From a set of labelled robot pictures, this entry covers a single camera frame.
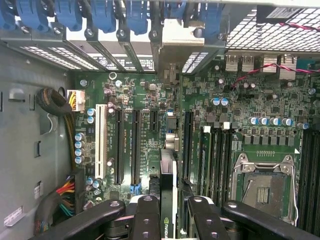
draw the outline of connector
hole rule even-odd
[[[95,178],[107,174],[107,105],[95,105]]]
[[[85,110],[85,105],[86,105],[86,93],[85,91],[82,90],[67,90],[66,95],[69,97],[69,94],[75,94],[75,99],[73,101],[73,104],[71,103],[70,105],[72,106],[72,111],[73,112],[83,112]]]
[[[74,177],[74,213],[77,215],[83,211],[85,205],[85,169],[77,168],[69,176]]]

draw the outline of motherboard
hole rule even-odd
[[[246,73],[228,70],[223,59],[198,75],[181,74],[170,88],[155,74],[73,74],[85,93],[75,125],[87,202],[160,198],[154,185],[167,149],[177,162],[177,229],[185,229],[185,189],[217,206],[237,200],[297,224],[304,133],[319,115],[318,76],[280,80],[261,71],[237,82]]]

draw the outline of gray case wall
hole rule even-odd
[[[19,54],[0,45],[0,221],[23,206],[26,214],[12,227],[0,223],[0,240],[25,240],[33,236],[34,214],[40,200],[61,184],[70,171],[68,139],[63,119],[56,131],[43,134],[50,122],[34,95],[43,87],[65,91],[70,87],[66,71]],[[12,92],[21,100],[9,100]],[[40,141],[40,156],[35,143]],[[35,187],[43,183],[43,196],[35,199]]]

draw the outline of white pci slot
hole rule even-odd
[[[107,105],[95,105],[95,178],[107,172]]]

